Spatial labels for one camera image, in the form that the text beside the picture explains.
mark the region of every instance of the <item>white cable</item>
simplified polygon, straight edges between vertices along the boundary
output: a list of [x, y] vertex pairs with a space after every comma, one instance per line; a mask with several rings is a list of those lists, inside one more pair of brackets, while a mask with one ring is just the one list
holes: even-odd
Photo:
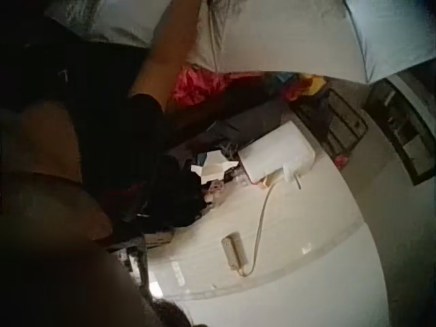
[[264, 216], [265, 216], [266, 204], [268, 203], [268, 199], [270, 197], [271, 191], [273, 190], [274, 186], [277, 185], [280, 181], [281, 181], [281, 179], [279, 181], [276, 181], [274, 184], [272, 184], [270, 186], [269, 190], [268, 190], [268, 193], [266, 194], [264, 205], [263, 205], [262, 211], [260, 213], [258, 231], [256, 233], [256, 240], [255, 240], [255, 243], [254, 243], [253, 266], [251, 267], [251, 270], [248, 273], [244, 272], [244, 268], [238, 269], [238, 274], [240, 276], [242, 276], [242, 277], [248, 277], [249, 275], [251, 275], [253, 273], [253, 271], [254, 271], [254, 268], [256, 267], [256, 262], [258, 260], [258, 251], [259, 251], [259, 245], [260, 245], [260, 237], [262, 235], [262, 228], [263, 228], [263, 225], [264, 225]]

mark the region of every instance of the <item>umbrella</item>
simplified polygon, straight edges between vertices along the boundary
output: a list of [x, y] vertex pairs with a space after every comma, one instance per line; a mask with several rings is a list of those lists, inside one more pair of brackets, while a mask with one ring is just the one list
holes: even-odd
[[[149, 44], [169, 2], [105, 1], [91, 34]], [[372, 83], [435, 58], [435, 30], [420, 0], [205, 1], [190, 60], [214, 72], [304, 72]]]

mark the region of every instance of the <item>hair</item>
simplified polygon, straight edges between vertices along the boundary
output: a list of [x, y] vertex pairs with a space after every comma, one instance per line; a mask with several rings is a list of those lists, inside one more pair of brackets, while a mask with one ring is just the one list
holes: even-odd
[[165, 327], [207, 327], [206, 325], [193, 326], [186, 313], [177, 305], [167, 300], [154, 300], [152, 308]]

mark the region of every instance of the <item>white paper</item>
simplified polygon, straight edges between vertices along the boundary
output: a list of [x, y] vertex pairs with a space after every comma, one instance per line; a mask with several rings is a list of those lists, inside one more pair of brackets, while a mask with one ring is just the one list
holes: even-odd
[[224, 179], [224, 174], [230, 168], [236, 167], [237, 161], [228, 161], [220, 150], [208, 152], [203, 166], [192, 165], [191, 171], [201, 177], [202, 185], [216, 179]]

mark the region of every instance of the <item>tiled floor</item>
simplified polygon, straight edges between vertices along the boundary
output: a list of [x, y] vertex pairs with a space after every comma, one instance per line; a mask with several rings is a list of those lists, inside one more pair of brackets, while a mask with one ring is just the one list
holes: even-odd
[[[357, 110], [369, 88], [333, 87]], [[367, 135], [342, 171], [377, 245], [388, 290], [392, 325], [418, 326], [434, 295], [435, 179], [413, 186], [392, 145], [365, 114]]]

